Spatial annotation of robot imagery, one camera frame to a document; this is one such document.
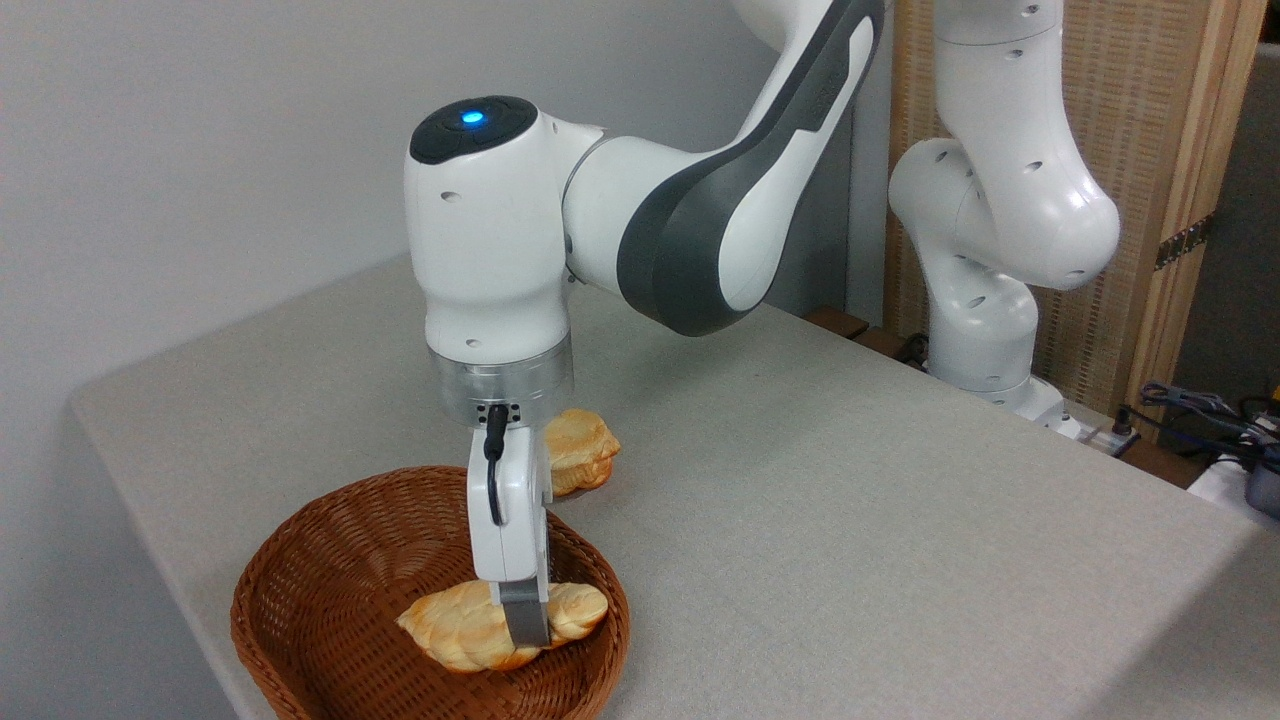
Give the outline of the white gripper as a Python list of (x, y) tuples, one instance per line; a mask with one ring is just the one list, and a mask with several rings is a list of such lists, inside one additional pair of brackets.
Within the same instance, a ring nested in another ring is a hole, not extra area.
[(467, 470), (467, 510), (475, 573), (498, 583), (500, 609), (517, 650), (552, 644), (548, 615), (548, 518), (553, 500), (550, 460), (543, 428), (516, 427), (504, 437), (495, 462), (495, 492), (502, 523), (493, 521), (486, 432), (474, 429)]

